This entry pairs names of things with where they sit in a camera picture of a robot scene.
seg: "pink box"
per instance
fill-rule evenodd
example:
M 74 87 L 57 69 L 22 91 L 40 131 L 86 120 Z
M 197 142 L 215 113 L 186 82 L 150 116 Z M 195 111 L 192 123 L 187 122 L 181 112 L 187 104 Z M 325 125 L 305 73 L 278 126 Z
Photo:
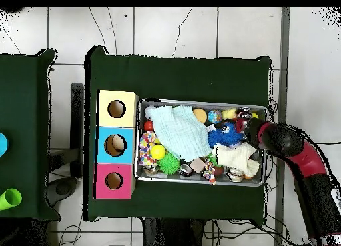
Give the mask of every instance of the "pink box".
M 117 189 L 107 186 L 106 177 L 110 173 L 121 176 L 121 185 Z M 131 164 L 97 164 L 95 199 L 130 199 L 135 188 L 133 165 Z

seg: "blue box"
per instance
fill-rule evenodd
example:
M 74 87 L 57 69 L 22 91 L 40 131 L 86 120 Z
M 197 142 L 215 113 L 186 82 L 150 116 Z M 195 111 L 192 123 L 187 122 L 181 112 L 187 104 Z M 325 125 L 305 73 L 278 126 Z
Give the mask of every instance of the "blue box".
M 134 161 L 134 131 L 130 128 L 99 127 L 97 163 L 132 164 Z M 120 135 L 124 138 L 127 148 L 116 157 L 105 151 L 105 141 L 110 135 Z

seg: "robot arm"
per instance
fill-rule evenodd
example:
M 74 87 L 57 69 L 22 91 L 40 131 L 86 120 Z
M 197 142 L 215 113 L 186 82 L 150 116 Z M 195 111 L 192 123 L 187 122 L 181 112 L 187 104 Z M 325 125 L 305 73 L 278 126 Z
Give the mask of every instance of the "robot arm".
M 249 143 L 285 161 L 313 246 L 341 246 L 340 185 L 326 172 L 325 159 L 295 129 L 252 118 L 244 128 Z

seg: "wooden block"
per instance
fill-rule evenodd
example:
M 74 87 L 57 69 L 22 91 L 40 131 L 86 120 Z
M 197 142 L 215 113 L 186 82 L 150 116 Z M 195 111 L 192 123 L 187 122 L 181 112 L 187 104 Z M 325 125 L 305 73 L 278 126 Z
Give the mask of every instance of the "wooden block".
M 134 92 L 98 90 L 100 127 L 135 127 L 139 97 Z
M 130 199 L 135 189 L 133 164 L 97 164 L 95 199 Z
M 199 158 L 196 158 L 189 165 L 196 173 L 200 173 L 205 167 L 206 164 L 201 161 Z
M 97 163 L 133 164 L 134 150 L 135 129 L 99 127 Z

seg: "green cup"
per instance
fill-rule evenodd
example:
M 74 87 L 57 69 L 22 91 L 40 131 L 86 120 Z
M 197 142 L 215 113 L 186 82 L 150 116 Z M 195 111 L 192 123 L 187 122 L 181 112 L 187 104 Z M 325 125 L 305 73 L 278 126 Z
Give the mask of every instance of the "green cup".
M 9 188 L 0 196 L 0 211 L 18 206 L 21 200 L 21 193 L 14 188 Z

